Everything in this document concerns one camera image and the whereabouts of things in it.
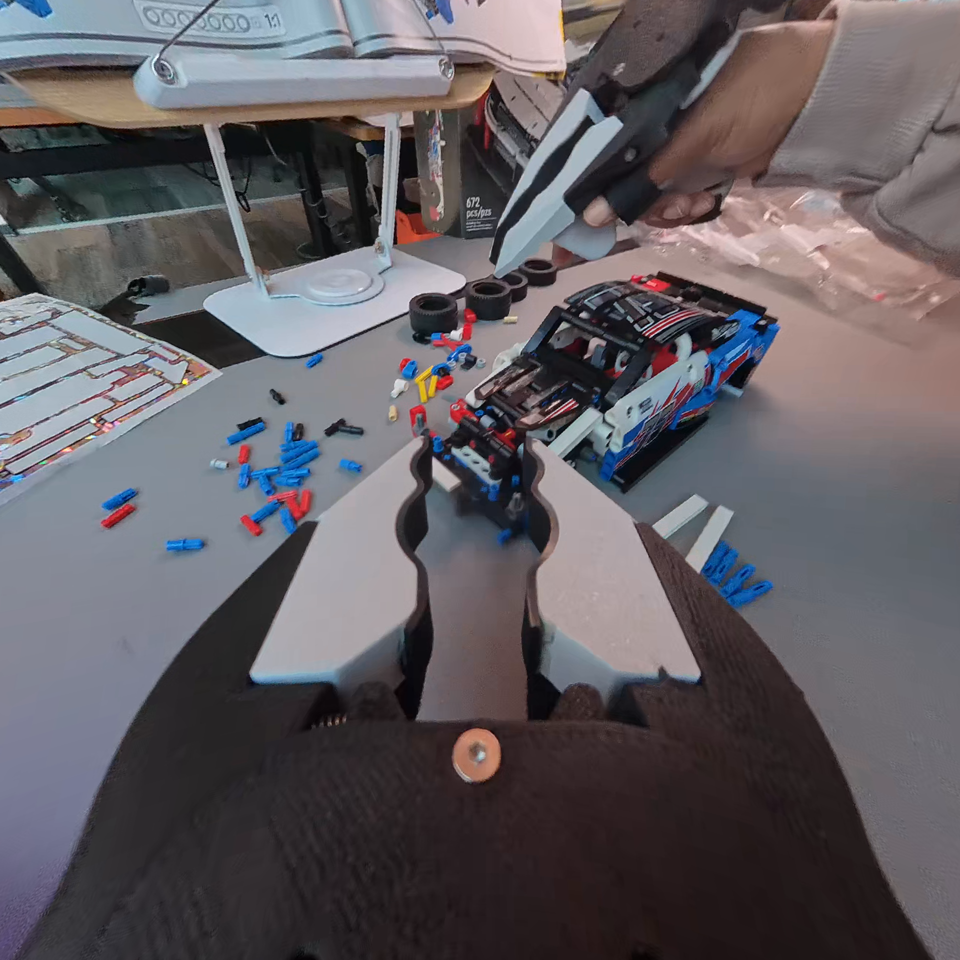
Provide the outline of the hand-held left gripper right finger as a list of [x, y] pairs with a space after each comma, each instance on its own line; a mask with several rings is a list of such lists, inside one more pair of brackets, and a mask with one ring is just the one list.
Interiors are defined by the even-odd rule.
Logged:
[[522, 478], [538, 552], [521, 631], [528, 716], [548, 716], [576, 685], [609, 708], [634, 684], [698, 684], [701, 668], [630, 513], [538, 439], [524, 445]]

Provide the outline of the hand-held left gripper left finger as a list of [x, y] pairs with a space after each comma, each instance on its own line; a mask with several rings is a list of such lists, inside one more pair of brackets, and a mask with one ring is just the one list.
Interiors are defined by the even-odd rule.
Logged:
[[343, 698], [381, 682], [405, 714], [422, 703], [433, 650], [424, 563], [427, 438], [407, 443], [325, 510], [249, 671], [259, 686], [327, 683]]

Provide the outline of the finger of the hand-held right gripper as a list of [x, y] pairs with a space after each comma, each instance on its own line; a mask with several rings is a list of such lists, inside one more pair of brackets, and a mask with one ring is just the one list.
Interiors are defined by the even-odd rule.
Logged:
[[560, 109], [534, 150], [499, 219], [488, 257], [492, 264], [499, 265], [499, 246], [506, 231], [518, 222], [539, 190], [559, 172], [585, 130], [601, 120], [602, 109], [584, 89], [574, 93]]
[[570, 150], [563, 165], [549, 183], [539, 189], [526, 211], [510, 226], [499, 246], [499, 269], [517, 269], [546, 242], [556, 242], [575, 257], [587, 261], [605, 258], [617, 241], [617, 227], [586, 224], [574, 212], [566, 194], [599, 154], [621, 131], [616, 118], [590, 126]]

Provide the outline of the white toy beam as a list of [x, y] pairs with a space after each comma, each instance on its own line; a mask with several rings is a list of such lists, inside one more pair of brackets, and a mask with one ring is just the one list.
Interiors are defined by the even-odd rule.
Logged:
[[663, 517], [652, 525], [656, 534], [664, 539], [670, 539], [690, 522], [699, 517], [709, 506], [707, 499], [694, 494], [685, 499], [677, 507], [669, 510]]
[[705, 522], [701, 533], [686, 554], [692, 570], [701, 573], [726, 532], [735, 512], [726, 506], [717, 506]]

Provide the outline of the grey desk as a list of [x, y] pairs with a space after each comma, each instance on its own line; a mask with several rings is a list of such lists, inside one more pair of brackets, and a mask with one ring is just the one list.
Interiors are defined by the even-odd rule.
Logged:
[[[781, 330], [740, 395], [617, 502], [654, 522], [691, 495], [734, 516], [726, 534], [774, 583], [744, 615], [791, 673], [831, 740], [894, 891], [930, 952], [958, 958], [958, 316], [881, 307], [866, 326], [818, 311], [767, 277], [669, 250], [633, 249], [563, 270], [485, 324], [491, 362], [571, 292], [665, 271], [766, 306]], [[394, 321], [302, 360], [246, 347], [219, 378], [2, 507], [2, 958], [56, 889], [114, 752], [185, 643], [272, 551], [275, 524], [239, 518], [225, 437], [258, 416], [257, 455], [297, 419], [338, 418], [362, 438], [322, 444], [317, 510], [410, 439], [387, 420], [416, 349]]]

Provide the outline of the person's right hand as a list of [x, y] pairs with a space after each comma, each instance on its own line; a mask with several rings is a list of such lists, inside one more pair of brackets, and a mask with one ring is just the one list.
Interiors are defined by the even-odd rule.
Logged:
[[653, 158], [662, 192], [640, 222], [691, 224], [714, 208], [713, 187], [762, 176], [815, 89], [835, 22], [816, 19], [747, 30], [712, 83]]

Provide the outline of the black toy set box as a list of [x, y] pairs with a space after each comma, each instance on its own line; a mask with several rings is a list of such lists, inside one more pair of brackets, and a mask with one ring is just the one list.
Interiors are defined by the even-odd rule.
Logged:
[[427, 229], [489, 239], [567, 94], [563, 80], [497, 73], [458, 109], [413, 115], [421, 215]]

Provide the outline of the scattered small toy pins group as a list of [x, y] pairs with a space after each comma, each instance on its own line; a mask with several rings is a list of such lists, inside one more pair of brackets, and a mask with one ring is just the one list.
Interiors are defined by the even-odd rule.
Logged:
[[[420, 363], [411, 358], [403, 359], [399, 363], [399, 378], [391, 388], [390, 397], [393, 402], [401, 400], [408, 390], [413, 391], [413, 399], [419, 401], [419, 404], [411, 407], [409, 411], [413, 435], [429, 436], [435, 451], [442, 449], [442, 441], [427, 427], [424, 411], [426, 403], [437, 393], [452, 388], [459, 374], [473, 369], [479, 370], [486, 363], [473, 351], [473, 345], [467, 336], [471, 328], [467, 323], [463, 329], [452, 334], [416, 334], [416, 342], [441, 347], [447, 354], [440, 357], [436, 364]], [[263, 350], [253, 346], [239, 334], [229, 333], [222, 321], [206, 313], [155, 320], [132, 326], [130, 332], [155, 334], [162, 347], [173, 347], [188, 354], [195, 354], [199, 360], [216, 368], [243, 363], [264, 354]], [[239, 486], [245, 488], [251, 483], [258, 484], [267, 497], [263, 509], [241, 518], [242, 526], [253, 536], [261, 534], [264, 518], [276, 511], [282, 513], [283, 523], [290, 533], [296, 530], [297, 524], [306, 516], [309, 508], [309, 494], [298, 494], [298, 490], [310, 473], [309, 464], [320, 453], [318, 439], [306, 436], [304, 424], [289, 421], [284, 426], [277, 464], [253, 470], [249, 461], [249, 444], [251, 439], [263, 433], [266, 428], [264, 419], [256, 416], [236, 426], [226, 440], [228, 445], [238, 449]]]

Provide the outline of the blue white toy brick car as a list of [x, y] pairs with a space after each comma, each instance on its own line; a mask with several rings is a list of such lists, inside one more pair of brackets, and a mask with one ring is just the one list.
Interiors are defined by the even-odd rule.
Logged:
[[529, 518], [528, 442], [628, 492], [743, 390], [780, 329], [765, 306], [674, 273], [586, 287], [451, 405], [433, 479], [507, 535]]

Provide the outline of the clear plastic bag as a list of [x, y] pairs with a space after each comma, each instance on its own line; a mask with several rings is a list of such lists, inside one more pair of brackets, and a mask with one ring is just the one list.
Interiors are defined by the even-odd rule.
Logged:
[[883, 245], [823, 190], [737, 186], [713, 221], [618, 232], [659, 255], [767, 284], [893, 343], [958, 340], [958, 279]]

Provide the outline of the white book stand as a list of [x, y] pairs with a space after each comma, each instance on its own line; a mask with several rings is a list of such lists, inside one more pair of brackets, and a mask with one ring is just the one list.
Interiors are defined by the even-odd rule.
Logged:
[[[417, 294], [451, 295], [461, 273], [394, 252], [401, 121], [405, 113], [455, 110], [481, 98], [491, 66], [442, 54], [378, 59], [268, 59], [162, 54], [133, 73], [98, 68], [5, 70], [43, 108], [93, 126], [202, 126], [247, 280], [210, 294], [203, 309], [264, 354], [316, 354], [407, 313]], [[254, 258], [230, 183], [227, 124], [379, 118], [385, 135], [380, 226], [366, 246], [268, 274]]]

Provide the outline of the open instruction booklet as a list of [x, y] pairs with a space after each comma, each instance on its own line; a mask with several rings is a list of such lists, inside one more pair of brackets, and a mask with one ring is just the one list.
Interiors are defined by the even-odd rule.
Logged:
[[446, 55], [514, 73], [567, 64], [557, 1], [2, 2], [2, 70], [140, 66], [164, 52], [268, 59]]

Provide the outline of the used sticker sheet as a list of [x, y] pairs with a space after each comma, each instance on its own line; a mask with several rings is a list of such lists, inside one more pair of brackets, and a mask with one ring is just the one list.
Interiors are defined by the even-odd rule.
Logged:
[[1, 304], [1, 502], [220, 377], [199, 357], [68, 301]]

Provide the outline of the small black cylindrical object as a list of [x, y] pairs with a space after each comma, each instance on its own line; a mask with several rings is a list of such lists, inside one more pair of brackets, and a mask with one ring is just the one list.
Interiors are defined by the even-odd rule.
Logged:
[[141, 276], [128, 282], [124, 290], [96, 307], [96, 311], [114, 322], [130, 325], [140, 312], [148, 308], [142, 299], [165, 295], [170, 290], [170, 281], [163, 275]]

